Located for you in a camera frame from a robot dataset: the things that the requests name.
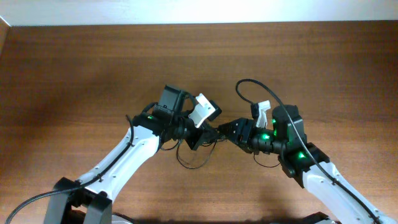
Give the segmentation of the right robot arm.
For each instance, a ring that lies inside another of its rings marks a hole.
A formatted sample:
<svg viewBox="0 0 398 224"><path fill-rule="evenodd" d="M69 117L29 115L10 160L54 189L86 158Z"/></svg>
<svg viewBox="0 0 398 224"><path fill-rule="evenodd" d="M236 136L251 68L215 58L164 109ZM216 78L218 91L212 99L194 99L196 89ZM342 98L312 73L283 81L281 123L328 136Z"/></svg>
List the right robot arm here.
<svg viewBox="0 0 398 224"><path fill-rule="evenodd" d="M397 223L361 195L319 147L307 141L296 106L275 107L272 129L239 118L218 130L248 154L276 154L287 177L319 199L340 223Z"/></svg>

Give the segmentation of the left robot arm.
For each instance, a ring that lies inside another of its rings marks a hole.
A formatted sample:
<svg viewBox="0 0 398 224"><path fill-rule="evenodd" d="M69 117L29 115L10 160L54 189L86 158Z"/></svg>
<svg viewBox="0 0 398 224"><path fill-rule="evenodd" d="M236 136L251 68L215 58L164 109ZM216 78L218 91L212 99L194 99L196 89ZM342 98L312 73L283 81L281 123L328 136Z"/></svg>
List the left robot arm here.
<svg viewBox="0 0 398 224"><path fill-rule="evenodd" d="M77 180L60 179L45 214L45 223L127 223L113 213L113 203L133 174L169 140L185 141L196 150L218 139L208 125L221 113L203 94L167 85L158 102L128 118L129 128L118 145Z"/></svg>

